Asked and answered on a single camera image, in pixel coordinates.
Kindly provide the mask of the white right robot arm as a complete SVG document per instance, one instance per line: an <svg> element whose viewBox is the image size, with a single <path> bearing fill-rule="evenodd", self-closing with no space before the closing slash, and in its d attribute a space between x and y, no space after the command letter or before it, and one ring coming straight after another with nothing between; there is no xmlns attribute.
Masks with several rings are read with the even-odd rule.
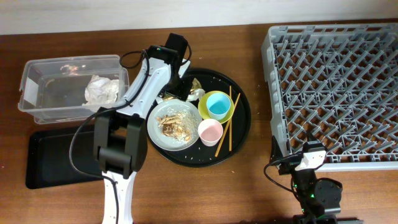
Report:
<svg viewBox="0 0 398 224"><path fill-rule="evenodd" d="M307 134L307 142L300 152L283 156L276 137L272 137L272 150L269 163L264 167L264 173L270 166L276 166L280 175L291 175L290 187L287 188L266 177L278 187L293 193L302 208L301 215L292 218L294 224L344 224L364 223L357 218L337 219L341 212L340 201L343 185L337 180L317 178L315 171L323 165L326 147L311 133Z"/></svg>

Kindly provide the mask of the small white tissue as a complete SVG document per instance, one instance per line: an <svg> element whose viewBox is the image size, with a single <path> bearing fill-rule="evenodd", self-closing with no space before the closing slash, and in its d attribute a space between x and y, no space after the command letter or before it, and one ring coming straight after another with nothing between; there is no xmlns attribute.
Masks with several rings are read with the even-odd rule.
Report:
<svg viewBox="0 0 398 224"><path fill-rule="evenodd" d="M187 101L196 101L200 100L205 95L205 90L198 88L190 92L187 97Z"/></svg>

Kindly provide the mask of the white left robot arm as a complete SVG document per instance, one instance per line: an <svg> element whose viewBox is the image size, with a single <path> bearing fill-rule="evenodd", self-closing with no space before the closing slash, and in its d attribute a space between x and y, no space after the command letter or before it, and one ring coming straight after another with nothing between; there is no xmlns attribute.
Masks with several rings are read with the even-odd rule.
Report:
<svg viewBox="0 0 398 224"><path fill-rule="evenodd" d="M103 223L132 223L132 190L147 154L147 115L155 99L168 93L188 98L192 84L183 80L190 66L188 41L171 33L165 45L142 52L142 67L114 108L95 116L93 157L105 186Z"/></svg>

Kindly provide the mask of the pink cup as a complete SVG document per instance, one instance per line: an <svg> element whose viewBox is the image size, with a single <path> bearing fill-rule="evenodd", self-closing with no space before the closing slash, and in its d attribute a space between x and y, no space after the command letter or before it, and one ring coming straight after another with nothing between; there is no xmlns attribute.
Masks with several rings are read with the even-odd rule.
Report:
<svg viewBox="0 0 398 224"><path fill-rule="evenodd" d="M205 146L214 146L223 135L223 126L215 119L205 119L198 126L198 135Z"/></svg>

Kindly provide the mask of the light blue cup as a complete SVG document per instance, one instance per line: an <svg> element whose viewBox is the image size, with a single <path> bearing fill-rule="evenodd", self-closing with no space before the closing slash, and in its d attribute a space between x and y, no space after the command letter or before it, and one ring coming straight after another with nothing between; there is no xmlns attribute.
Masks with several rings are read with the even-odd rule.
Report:
<svg viewBox="0 0 398 224"><path fill-rule="evenodd" d="M210 118L221 120L231 107L230 98L225 93L213 93L206 101L206 108Z"/></svg>

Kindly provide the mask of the gold brown snack wrapper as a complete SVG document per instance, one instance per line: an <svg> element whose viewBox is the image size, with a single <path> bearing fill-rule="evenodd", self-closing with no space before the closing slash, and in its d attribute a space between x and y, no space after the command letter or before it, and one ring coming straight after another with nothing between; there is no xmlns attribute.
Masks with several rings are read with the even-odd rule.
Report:
<svg viewBox="0 0 398 224"><path fill-rule="evenodd" d="M192 86L191 91L196 90L196 89L198 89L198 88L201 88L201 89L202 89L201 83L200 83L196 78L193 78L193 86ZM162 99L160 98L160 94L159 94L159 95L156 97L156 99L155 99L155 102L158 103L158 104L162 103L163 101L167 101L167 100L162 100Z"/></svg>

